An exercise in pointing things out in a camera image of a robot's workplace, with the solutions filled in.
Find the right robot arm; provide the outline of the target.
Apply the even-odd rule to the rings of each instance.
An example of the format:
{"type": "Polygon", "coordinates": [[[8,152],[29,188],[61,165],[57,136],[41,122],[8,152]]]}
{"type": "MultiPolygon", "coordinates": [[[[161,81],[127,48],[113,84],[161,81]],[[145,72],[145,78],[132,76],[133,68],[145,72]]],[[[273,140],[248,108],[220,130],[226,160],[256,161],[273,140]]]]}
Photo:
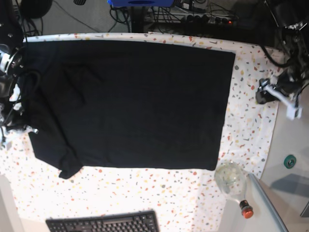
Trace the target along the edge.
{"type": "Polygon", "coordinates": [[[24,70],[24,32],[11,0],[0,2],[0,131],[37,133],[29,124],[24,109],[15,110],[35,93],[41,80],[36,70],[24,70]]]}

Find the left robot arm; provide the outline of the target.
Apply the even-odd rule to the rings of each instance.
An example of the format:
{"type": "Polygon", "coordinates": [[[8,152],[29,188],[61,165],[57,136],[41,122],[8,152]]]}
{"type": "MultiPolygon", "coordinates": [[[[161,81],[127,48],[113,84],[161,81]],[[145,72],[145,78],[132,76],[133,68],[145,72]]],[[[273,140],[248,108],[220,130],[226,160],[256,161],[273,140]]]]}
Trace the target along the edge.
{"type": "Polygon", "coordinates": [[[309,3],[306,0],[265,0],[263,5],[288,59],[280,63],[272,58],[265,44],[266,21],[259,22],[256,27],[258,44],[268,61],[283,72],[274,84],[268,78],[260,79],[256,101],[266,104],[292,97],[294,105],[298,106],[300,95],[309,86],[309,3]]]}

